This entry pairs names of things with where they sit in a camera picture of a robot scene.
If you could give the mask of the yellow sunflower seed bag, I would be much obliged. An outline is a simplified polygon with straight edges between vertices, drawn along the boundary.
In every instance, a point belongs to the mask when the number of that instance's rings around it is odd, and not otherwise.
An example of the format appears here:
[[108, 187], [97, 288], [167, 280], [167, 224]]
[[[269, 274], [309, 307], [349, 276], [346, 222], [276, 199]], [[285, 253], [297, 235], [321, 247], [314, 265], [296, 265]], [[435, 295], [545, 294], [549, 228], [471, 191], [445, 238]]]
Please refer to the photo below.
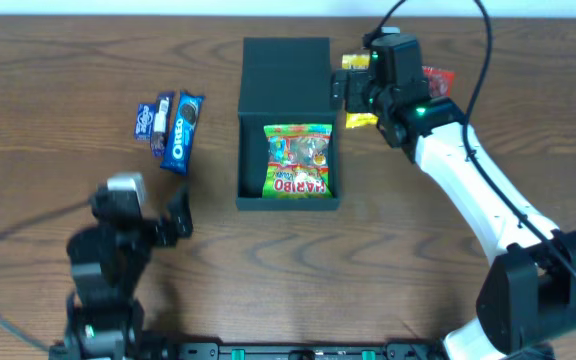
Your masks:
[[[342, 68], [347, 70], [365, 70], [369, 66], [368, 54], [344, 54], [342, 56]], [[346, 127], [359, 128], [376, 125], [377, 117], [372, 113], [346, 113]]]

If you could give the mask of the red dried fruit bag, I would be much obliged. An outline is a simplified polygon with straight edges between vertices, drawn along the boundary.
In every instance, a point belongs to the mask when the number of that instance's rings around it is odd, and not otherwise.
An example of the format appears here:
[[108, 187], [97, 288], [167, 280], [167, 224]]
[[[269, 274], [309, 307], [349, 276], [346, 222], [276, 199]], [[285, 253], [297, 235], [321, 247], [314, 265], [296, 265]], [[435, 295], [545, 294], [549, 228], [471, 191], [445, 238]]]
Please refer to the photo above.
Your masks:
[[429, 93], [432, 97], [449, 96], [455, 79], [455, 72], [436, 67], [423, 66], [425, 77], [429, 82]]

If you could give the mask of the green Haribo gummy bag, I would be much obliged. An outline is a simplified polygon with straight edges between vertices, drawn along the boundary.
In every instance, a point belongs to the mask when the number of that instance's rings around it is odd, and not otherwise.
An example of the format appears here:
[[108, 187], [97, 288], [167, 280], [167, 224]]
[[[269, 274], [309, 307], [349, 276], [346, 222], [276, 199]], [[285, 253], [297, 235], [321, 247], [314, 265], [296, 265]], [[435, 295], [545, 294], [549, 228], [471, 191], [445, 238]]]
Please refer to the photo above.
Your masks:
[[331, 124], [266, 125], [268, 164], [263, 198], [331, 198], [329, 144]]

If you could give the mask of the blue Oreo cookie pack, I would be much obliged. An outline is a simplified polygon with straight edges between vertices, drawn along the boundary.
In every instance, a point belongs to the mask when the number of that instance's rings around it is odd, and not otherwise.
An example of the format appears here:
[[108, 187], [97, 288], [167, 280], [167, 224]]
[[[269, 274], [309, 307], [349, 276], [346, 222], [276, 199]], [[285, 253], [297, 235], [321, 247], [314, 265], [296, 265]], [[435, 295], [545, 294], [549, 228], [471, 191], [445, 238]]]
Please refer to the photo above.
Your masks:
[[179, 104], [160, 167], [186, 175], [194, 136], [205, 97], [180, 93]]

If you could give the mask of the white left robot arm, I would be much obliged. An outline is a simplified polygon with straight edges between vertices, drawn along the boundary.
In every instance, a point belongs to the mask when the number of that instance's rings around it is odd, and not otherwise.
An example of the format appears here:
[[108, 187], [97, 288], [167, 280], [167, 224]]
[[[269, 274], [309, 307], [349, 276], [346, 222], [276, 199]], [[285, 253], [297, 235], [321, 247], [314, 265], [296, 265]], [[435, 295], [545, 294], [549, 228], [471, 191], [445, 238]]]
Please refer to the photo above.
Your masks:
[[89, 200], [97, 223], [73, 235], [66, 251], [79, 306], [68, 300], [68, 359], [144, 359], [162, 347], [142, 346], [144, 311], [135, 297], [155, 248], [173, 248], [193, 233], [183, 186], [158, 218], [142, 215], [136, 190], [104, 186]]

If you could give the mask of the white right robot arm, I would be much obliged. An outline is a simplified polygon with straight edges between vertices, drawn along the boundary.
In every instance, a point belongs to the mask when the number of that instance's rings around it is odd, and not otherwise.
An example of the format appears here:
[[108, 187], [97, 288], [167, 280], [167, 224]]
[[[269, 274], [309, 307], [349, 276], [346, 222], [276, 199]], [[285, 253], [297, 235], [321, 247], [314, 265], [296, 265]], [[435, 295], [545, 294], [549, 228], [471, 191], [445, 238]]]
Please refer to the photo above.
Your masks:
[[442, 342], [448, 359], [534, 359], [576, 331], [576, 230], [564, 232], [513, 186], [478, 141], [466, 112], [434, 97], [411, 34], [364, 37], [366, 68], [338, 70], [332, 91], [371, 113], [387, 144], [432, 178], [478, 239], [490, 269], [476, 315]]

